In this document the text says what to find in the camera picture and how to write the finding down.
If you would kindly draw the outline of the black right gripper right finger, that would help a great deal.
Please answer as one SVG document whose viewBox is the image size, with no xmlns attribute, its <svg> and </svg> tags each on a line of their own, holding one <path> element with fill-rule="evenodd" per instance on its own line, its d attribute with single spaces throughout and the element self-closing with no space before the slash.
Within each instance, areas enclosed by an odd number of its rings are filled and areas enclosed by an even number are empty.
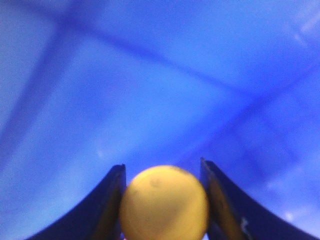
<svg viewBox="0 0 320 240">
<path fill-rule="evenodd" d="M 282 220 L 252 199 L 209 160 L 200 160 L 207 193 L 210 240 L 314 240 L 315 236 Z"/>
</svg>

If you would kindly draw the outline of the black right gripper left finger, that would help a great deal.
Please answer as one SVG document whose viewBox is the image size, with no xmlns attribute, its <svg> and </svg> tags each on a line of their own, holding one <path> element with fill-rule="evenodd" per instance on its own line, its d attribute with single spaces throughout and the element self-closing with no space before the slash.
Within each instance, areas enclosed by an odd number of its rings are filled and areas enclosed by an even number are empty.
<svg viewBox="0 0 320 240">
<path fill-rule="evenodd" d="M 120 202 L 126 188 L 126 166 L 114 165 L 73 209 L 29 237 L 30 240 L 120 240 Z"/>
</svg>

